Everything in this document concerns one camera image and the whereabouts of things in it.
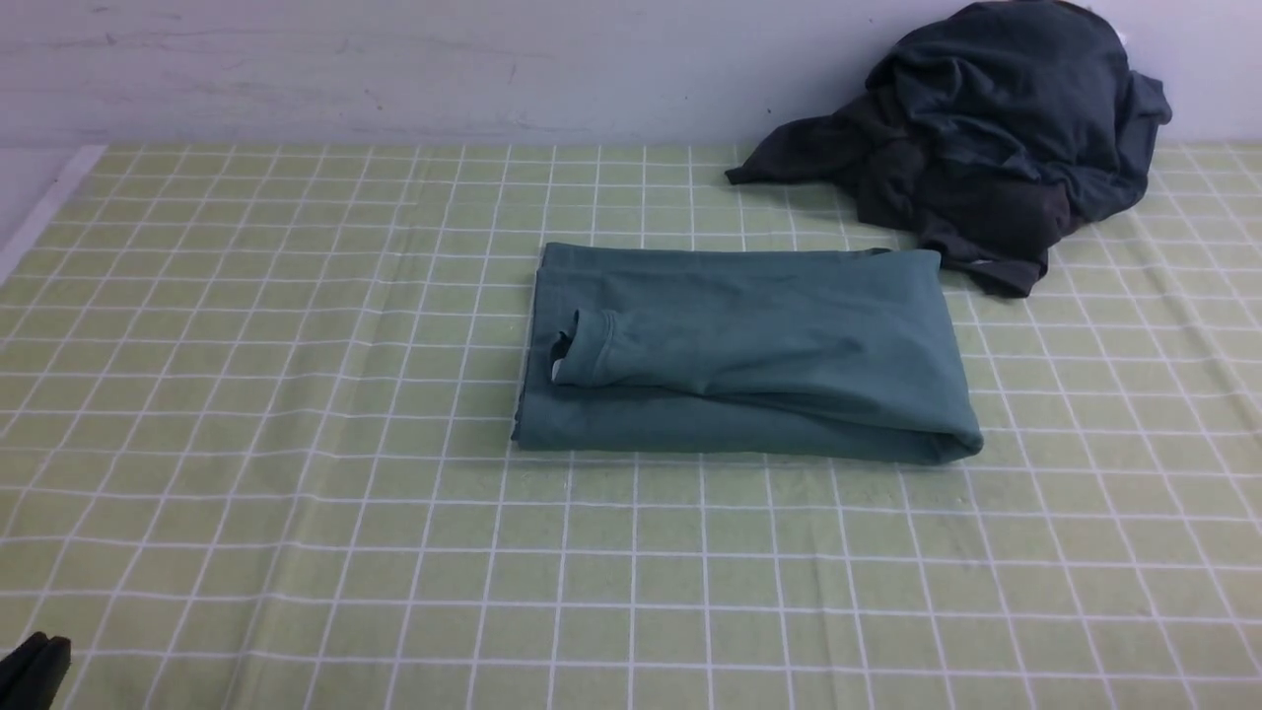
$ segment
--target fabric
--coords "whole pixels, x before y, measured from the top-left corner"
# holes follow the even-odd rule
[[[1159,145],[1037,298],[939,274],[948,470],[512,446],[544,241],[906,241],[740,150],[110,148],[0,284],[5,649],[64,710],[1256,709],[1262,145]]]
[[[938,266],[925,250],[549,243],[515,439],[916,464],[977,454]]]
[[[0,710],[48,710],[69,667],[69,639],[35,632],[0,660]]]
[[[987,293],[1026,296],[1047,248],[1147,189],[1161,82],[1066,3],[976,3],[902,38],[867,92],[776,129],[733,184],[829,180]]]

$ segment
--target green checkered tablecloth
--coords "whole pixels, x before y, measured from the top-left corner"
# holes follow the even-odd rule
[[[111,148],[0,286],[0,639],[92,710],[1262,706],[1262,146],[944,274],[957,467],[511,448],[544,241],[909,243],[741,156]]]

